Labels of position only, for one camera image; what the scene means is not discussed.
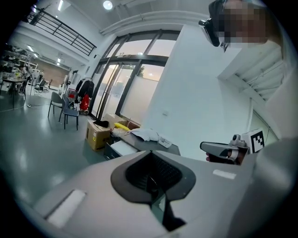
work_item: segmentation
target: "red object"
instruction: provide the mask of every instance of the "red object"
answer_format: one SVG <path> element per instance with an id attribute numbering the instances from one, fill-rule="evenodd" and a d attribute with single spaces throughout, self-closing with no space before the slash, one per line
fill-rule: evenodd
<path id="1" fill-rule="evenodd" d="M 89 96 L 88 96 L 88 94 L 85 94 L 85 96 L 83 97 L 83 100 L 80 104 L 80 109 L 82 111 L 86 111 L 88 109 L 88 106 L 89 106 Z"/>

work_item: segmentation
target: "person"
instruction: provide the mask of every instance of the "person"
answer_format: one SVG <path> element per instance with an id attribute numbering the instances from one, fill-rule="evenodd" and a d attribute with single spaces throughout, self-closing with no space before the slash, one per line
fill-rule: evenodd
<path id="1" fill-rule="evenodd" d="M 39 84 L 43 79 L 44 79 L 44 70 L 41 71 L 39 77 L 38 77 L 38 80 L 37 80 L 37 83 Z"/>
<path id="2" fill-rule="evenodd" d="M 258 0 L 216 0 L 209 5 L 214 31 L 227 38 L 231 46 L 235 42 L 264 44 L 268 40 L 281 47 L 284 79 L 266 102 L 266 110 L 274 120 L 280 136 L 298 136 L 298 70 L 297 52 L 288 34 L 270 10 Z M 207 161 L 212 155 L 206 154 Z"/>
<path id="3" fill-rule="evenodd" d="M 29 64 L 23 66 L 21 75 L 26 79 L 26 81 L 24 81 L 22 83 L 22 86 L 20 87 L 19 93 L 25 94 L 26 85 L 27 85 L 28 81 L 31 79 L 31 73 L 32 72 L 33 72 L 33 70 L 32 70 L 32 68 Z"/>

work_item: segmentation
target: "window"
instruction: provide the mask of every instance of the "window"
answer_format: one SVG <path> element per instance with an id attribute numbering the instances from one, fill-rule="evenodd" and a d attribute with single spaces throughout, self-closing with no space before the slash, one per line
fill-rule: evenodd
<path id="1" fill-rule="evenodd" d="M 119 44 L 114 45 L 114 47 L 111 49 L 111 51 L 108 53 L 107 57 L 111 57 L 115 50 L 118 48 Z"/>
<path id="2" fill-rule="evenodd" d="M 149 50 L 148 54 L 169 56 L 173 50 L 177 38 L 178 34 L 162 34 L 161 37 L 156 40 L 152 48 Z"/>
<path id="3" fill-rule="evenodd" d="M 137 34 L 129 38 L 127 42 L 123 44 L 116 56 L 119 54 L 144 54 L 148 45 L 155 37 L 156 33 Z"/>
<path id="4" fill-rule="evenodd" d="M 155 30 L 116 38 L 93 74 L 98 83 L 90 103 L 92 117 L 115 113 L 142 124 L 178 35 Z M 132 57 L 112 58 L 120 54 Z"/>
<path id="5" fill-rule="evenodd" d="M 142 124 L 164 67 L 142 65 L 125 98 L 121 115 Z"/>
<path id="6" fill-rule="evenodd" d="M 263 136 L 265 140 L 265 145 L 272 144 L 273 142 L 278 141 L 277 136 L 274 134 L 273 130 L 265 123 L 265 121 L 254 111 L 251 118 L 251 128 L 254 129 L 263 129 Z"/>

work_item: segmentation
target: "gray chair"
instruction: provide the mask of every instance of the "gray chair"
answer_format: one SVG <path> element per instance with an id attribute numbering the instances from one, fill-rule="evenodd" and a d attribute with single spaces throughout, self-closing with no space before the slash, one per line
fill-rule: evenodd
<path id="1" fill-rule="evenodd" d="M 69 105 L 69 99 L 67 96 L 64 94 L 62 95 L 63 99 L 63 106 L 62 106 L 62 112 L 64 114 L 64 130 L 65 130 L 65 119 L 66 119 L 66 124 L 68 123 L 68 116 L 71 117 L 76 117 L 76 130 L 78 130 L 78 125 L 79 125 L 79 112 L 72 110 L 68 107 Z"/>
<path id="2" fill-rule="evenodd" d="M 60 121 L 61 114 L 62 114 L 62 103 L 63 103 L 63 100 L 59 96 L 59 94 L 52 92 L 51 103 L 50 103 L 50 108 L 48 109 L 47 117 L 49 117 L 51 105 L 53 105 L 53 114 L 55 114 L 55 106 L 58 108 L 61 108 L 61 113 L 60 113 L 60 117 L 59 117 L 59 121 Z"/>

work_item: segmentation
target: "floor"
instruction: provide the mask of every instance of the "floor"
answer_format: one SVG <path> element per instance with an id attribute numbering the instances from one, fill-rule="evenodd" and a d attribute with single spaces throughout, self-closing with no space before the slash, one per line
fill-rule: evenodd
<path id="1" fill-rule="evenodd" d="M 30 103 L 31 108 L 23 105 Z M 40 96 L 16 96 L 2 92 L 0 99 L 1 169 L 15 195 L 29 205 L 59 183 L 89 165 L 105 161 L 102 152 L 94 152 L 85 140 L 87 117 L 68 118 L 66 130 L 60 109 L 50 111 L 50 100 Z"/>
<path id="2" fill-rule="evenodd" d="M 26 87 L 26 95 L 30 95 L 30 93 L 31 93 L 31 95 L 39 96 L 39 97 L 46 98 L 46 99 L 51 99 L 52 92 L 58 93 L 58 90 L 49 89 L 48 92 L 46 92 L 46 91 L 39 92 L 39 91 L 35 91 L 33 87 L 31 89 L 31 85 L 27 85 L 27 87 Z"/>

